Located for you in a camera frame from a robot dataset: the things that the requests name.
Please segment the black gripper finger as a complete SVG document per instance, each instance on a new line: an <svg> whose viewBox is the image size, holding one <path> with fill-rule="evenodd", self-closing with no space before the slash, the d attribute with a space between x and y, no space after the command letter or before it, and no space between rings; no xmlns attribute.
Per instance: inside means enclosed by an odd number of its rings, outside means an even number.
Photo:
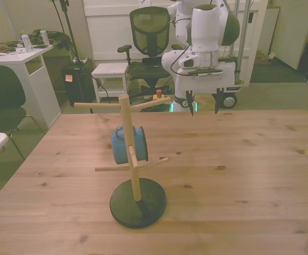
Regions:
<svg viewBox="0 0 308 255"><path fill-rule="evenodd" d="M221 106L221 94L216 93L213 95L213 97L215 99L215 114L217 114Z"/></svg>
<svg viewBox="0 0 308 255"><path fill-rule="evenodd" d="M186 91L186 101L187 101L187 105L189 107L189 110L191 112L191 115L194 115L194 93L192 90Z"/></svg>

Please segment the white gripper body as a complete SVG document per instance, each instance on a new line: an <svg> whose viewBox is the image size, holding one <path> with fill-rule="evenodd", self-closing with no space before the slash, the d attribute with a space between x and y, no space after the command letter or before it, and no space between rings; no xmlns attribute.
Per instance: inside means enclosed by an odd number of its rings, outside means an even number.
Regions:
<svg viewBox="0 0 308 255"><path fill-rule="evenodd" d="M194 94L235 93L241 88L235 83L235 69L235 62L222 62L211 69L179 69L175 85L180 92L192 90Z"/></svg>

